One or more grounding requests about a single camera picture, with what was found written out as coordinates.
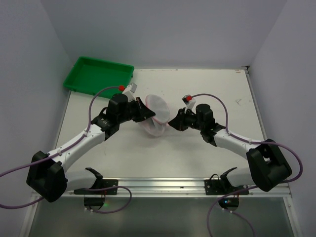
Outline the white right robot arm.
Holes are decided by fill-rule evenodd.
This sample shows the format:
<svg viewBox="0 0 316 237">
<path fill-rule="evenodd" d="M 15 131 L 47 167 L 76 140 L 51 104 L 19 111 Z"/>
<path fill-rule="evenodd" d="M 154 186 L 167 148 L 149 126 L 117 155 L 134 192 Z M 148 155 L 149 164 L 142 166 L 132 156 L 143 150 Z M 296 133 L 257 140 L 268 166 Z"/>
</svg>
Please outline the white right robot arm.
<svg viewBox="0 0 316 237">
<path fill-rule="evenodd" d="M 233 167 L 220 175 L 217 182 L 224 189 L 255 185 L 268 192 L 292 174 L 289 163 L 273 140 L 252 142 L 245 138 L 237 139 L 236 135 L 229 134 L 226 127 L 215 121 L 213 111 L 207 104 L 197 105 L 195 112 L 179 109 L 168 124 L 178 131 L 188 128 L 198 130 L 206 143 L 246 159 L 248 167 Z"/>
</svg>

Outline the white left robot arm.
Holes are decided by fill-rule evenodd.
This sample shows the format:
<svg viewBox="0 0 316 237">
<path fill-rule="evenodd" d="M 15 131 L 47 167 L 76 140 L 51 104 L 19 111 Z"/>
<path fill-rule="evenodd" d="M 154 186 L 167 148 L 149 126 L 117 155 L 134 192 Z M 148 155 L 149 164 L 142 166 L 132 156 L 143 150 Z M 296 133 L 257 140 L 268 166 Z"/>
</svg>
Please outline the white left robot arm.
<svg viewBox="0 0 316 237">
<path fill-rule="evenodd" d="M 129 100 L 115 94 L 98 116 L 90 119 L 87 128 L 59 149 L 49 153 L 37 152 L 32 157 L 26 183 L 48 202 L 54 202 L 68 191 L 103 188 L 103 176 L 93 168 L 70 172 L 70 167 L 95 146 L 118 132 L 122 123 L 142 122 L 154 117 L 142 100 Z"/>
</svg>

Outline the aluminium mounting rail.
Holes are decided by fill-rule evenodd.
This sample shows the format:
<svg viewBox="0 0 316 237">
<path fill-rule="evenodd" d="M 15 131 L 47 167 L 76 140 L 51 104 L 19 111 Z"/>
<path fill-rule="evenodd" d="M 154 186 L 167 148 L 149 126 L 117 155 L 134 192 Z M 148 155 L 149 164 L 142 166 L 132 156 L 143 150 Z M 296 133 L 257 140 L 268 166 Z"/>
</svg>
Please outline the aluminium mounting rail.
<svg viewBox="0 0 316 237">
<path fill-rule="evenodd" d="M 48 202 L 54 202 L 66 194 L 74 195 L 119 195 L 131 191 L 135 197 L 203 197 L 241 195 L 254 197 L 290 197 L 291 192 L 287 185 L 279 185 L 269 192 L 255 188 L 254 186 L 228 186 L 222 185 L 218 178 L 211 179 L 123 179 L 104 178 L 96 180 L 96 186 L 89 191 L 85 188 L 83 180 L 73 180 L 66 188 L 53 188 L 47 195 L 38 191 Z"/>
</svg>

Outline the green plastic tray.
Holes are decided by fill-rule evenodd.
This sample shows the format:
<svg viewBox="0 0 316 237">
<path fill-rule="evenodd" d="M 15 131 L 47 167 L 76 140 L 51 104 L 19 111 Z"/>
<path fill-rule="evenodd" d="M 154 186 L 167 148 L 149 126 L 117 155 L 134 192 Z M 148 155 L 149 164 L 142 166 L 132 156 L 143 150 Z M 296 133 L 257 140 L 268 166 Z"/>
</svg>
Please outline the green plastic tray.
<svg viewBox="0 0 316 237">
<path fill-rule="evenodd" d="M 134 66 L 81 56 L 63 82 L 70 91 L 95 95 L 101 89 L 130 84 Z"/>
</svg>

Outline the white mesh laundry bag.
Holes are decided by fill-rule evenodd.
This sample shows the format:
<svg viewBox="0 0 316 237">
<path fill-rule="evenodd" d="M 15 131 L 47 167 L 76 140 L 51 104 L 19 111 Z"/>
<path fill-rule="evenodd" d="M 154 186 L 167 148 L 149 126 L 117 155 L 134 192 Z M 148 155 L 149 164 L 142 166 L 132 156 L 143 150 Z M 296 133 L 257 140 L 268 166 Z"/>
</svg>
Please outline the white mesh laundry bag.
<svg viewBox="0 0 316 237">
<path fill-rule="evenodd" d="M 156 115 L 141 122 L 141 126 L 152 136 L 162 136 L 170 120 L 168 104 L 161 97 L 150 94 L 146 96 L 145 105 Z"/>
</svg>

